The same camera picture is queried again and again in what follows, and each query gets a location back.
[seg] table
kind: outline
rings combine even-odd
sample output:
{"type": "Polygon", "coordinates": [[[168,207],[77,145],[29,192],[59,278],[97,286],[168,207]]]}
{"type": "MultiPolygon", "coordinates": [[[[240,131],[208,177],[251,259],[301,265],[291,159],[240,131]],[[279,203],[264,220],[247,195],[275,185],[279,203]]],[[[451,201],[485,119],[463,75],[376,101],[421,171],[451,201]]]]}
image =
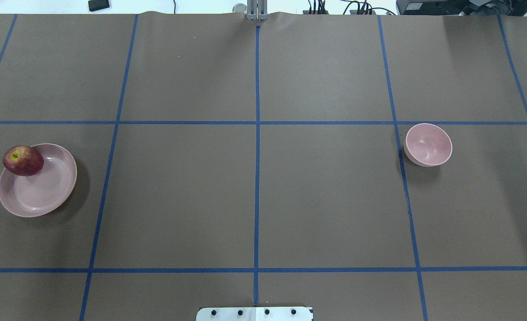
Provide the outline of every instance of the table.
{"type": "Polygon", "coordinates": [[[527,320],[527,18],[0,16],[0,159],[45,142],[78,183],[0,204],[2,320],[527,320]]]}

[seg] apple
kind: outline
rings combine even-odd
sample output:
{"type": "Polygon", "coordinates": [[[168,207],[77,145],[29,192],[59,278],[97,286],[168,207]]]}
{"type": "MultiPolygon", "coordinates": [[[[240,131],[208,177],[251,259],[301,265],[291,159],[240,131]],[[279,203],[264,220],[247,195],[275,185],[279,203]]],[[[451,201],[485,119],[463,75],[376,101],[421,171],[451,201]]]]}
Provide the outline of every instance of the apple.
{"type": "Polygon", "coordinates": [[[19,176],[32,176],[44,166],[40,152],[26,145],[10,148],[2,159],[4,167],[19,176]]]}

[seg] bowl rim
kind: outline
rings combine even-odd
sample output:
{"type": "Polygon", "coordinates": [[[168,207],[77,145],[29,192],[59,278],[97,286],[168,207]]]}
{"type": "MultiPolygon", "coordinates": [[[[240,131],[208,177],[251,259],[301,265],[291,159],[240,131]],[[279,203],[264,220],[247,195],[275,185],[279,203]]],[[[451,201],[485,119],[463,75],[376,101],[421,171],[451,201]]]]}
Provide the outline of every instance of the bowl rim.
{"type": "Polygon", "coordinates": [[[408,132],[406,133],[406,137],[404,138],[404,146],[406,147],[406,149],[408,149],[408,152],[412,155],[412,157],[414,159],[416,159],[416,161],[424,164],[424,165],[427,165],[427,166],[440,166],[442,165],[443,163],[447,162],[449,160],[449,158],[452,156],[452,152],[453,152],[453,145],[452,145],[452,140],[450,139],[449,135],[447,132],[445,132],[445,130],[443,130],[440,126],[437,126],[436,124],[432,124],[432,123],[418,123],[418,124],[415,124],[414,126],[412,126],[408,132]],[[430,125],[430,126],[433,126],[435,128],[438,128],[445,136],[446,138],[448,138],[448,142],[449,142],[449,155],[448,157],[443,161],[443,162],[438,162],[438,163],[428,163],[428,162],[423,162],[421,161],[420,159],[416,158],[416,156],[412,155],[412,152],[410,152],[410,148],[408,148],[408,136],[410,135],[410,132],[412,131],[412,129],[420,126],[420,125],[430,125]]]}

